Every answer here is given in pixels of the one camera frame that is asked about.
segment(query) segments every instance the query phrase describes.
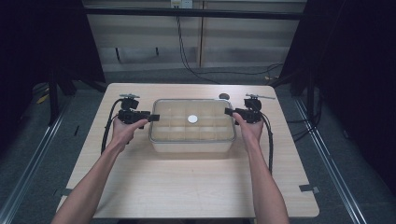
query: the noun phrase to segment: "clear plastic container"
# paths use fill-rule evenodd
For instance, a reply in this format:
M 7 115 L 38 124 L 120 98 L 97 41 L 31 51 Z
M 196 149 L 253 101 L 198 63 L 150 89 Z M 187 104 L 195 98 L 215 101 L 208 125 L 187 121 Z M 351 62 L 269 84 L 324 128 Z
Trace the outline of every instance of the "clear plastic container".
M 226 100 L 161 99 L 154 103 L 149 139 L 158 152 L 224 153 L 235 139 L 232 108 Z

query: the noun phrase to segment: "gray carpet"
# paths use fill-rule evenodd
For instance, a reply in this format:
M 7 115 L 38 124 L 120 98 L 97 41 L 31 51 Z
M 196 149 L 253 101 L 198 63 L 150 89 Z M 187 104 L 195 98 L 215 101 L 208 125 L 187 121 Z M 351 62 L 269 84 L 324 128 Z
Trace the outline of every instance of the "gray carpet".
M 249 73 L 257 73 L 265 71 L 265 69 L 265 67 L 231 68 L 233 72 Z M 210 71 L 224 70 L 230 71 L 230 68 L 210 69 Z M 270 74 L 271 78 L 275 77 L 279 71 L 273 70 Z M 223 73 L 200 76 L 213 79 L 221 84 L 265 85 L 268 82 L 268 79 L 265 78 L 268 74 Z M 106 79 L 108 83 L 211 83 L 196 77 L 185 69 L 111 73 L 106 74 Z M 89 90 L 87 86 L 81 83 L 77 83 L 77 86 L 78 92 L 72 98 L 63 123 L 56 133 L 12 223 L 49 223 L 55 214 L 60 198 L 53 196 L 53 192 L 65 187 L 91 128 L 96 110 L 103 98 L 102 93 Z M 301 119 L 294 98 L 290 96 L 289 87 L 285 85 L 276 88 L 276 94 L 286 119 Z M 24 167 L 39 143 L 40 136 L 44 134 L 47 128 L 49 120 L 48 103 L 49 101 L 46 101 L 42 105 L 36 105 L 32 102 L 25 113 L 26 121 L 21 125 L 19 134 L 13 144 L 10 145 L 7 154 L 1 159 L 1 205 L 17 184 Z M 303 123 L 290 124 L 291 133 L 299 133 L 304 128 Z M 353 141 L 345 139 L 342 125 L 326 104 L 322 108 L 322 117 L 318 129 L 346 183 L 359 202 L 367 223 L 396 223 L 395 197 L 390 194 L 375 171 L 364 161 Z M 314 218 L 292 218 L 290 222 L 353 223 L 310 136 L 307 135 L 298 141 L 296 146 L 310 183 L 320 189 L 320 193 L 316 194 L 320 214 Z M 92 223 L 117 222 L 114 219 L 95 219 L 92 221 Z M 229 223 L 237 223 L 237 220 L 229 220 Z

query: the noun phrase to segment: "wooden tabletop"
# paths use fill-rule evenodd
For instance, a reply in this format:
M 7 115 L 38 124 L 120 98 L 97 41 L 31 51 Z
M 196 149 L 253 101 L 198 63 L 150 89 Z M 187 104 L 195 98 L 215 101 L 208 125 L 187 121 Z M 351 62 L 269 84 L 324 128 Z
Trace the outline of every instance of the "wooden tabletop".
M 234 108 L 245 108 L 246 93 L 275 97 L 271 87 L 186 84 L 111 84 L 98 109 L 74 171 L 67 184 L 72 189 L 100 156 L 104 127 L 111 106 L 121 93 L 140 98 L 137 110 L 152 111 L 158 99 L 217 99 L 230 95 Z M 274 134 L 274 179 L 290 217 L 315 217 L 318 205 L 312 191 L 301 192 L 308 180 L 277 98 L 260 99 L 262 113 Z M 248 155 L 237 126 L 237 137 L 225 158 L 164 156 L 149 141 L 149 126 L 137 130 L 119 155 L 107 180 L 94 217 L 120 218 L 232 218 L 254 217 Z M 268 135 L 261 140 L 268 161 Z

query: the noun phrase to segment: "forearm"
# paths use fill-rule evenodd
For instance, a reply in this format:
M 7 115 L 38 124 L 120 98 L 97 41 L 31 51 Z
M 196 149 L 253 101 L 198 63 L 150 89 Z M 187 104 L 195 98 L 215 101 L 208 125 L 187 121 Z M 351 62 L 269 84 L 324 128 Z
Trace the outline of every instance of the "forearm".
M 76 185 L 52 223 L 89 223 L 99 204 L 110 171 L 119 154 L 110 143 L 83 179 Z
M 247 143 L 253 203 L 259 224 L 289 223 L 282 194 L 268 170 L 258 143 Z

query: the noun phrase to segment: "person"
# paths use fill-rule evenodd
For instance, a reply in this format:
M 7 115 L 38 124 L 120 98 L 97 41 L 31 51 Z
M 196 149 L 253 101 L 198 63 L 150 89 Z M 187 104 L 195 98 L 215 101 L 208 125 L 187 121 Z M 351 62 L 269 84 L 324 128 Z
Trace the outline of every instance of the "person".
M 282 194 L 262 156 L 260 138 L 263 121 L 248 124 L 237 113 L 233 113 L 233 117 L 241 127 L 248 154 L 257 223 L 289 223 Z M 147 123 L 146 119 L 141 119 L 133 124 L 124 124 L 119 119 L 114 119 L 110 143 L 91 170 L 69 194 L 51 223 L 76 224 L 91 221 L 117 157 L 125 149 L 126 144 L 134 138 L 134 131 Z

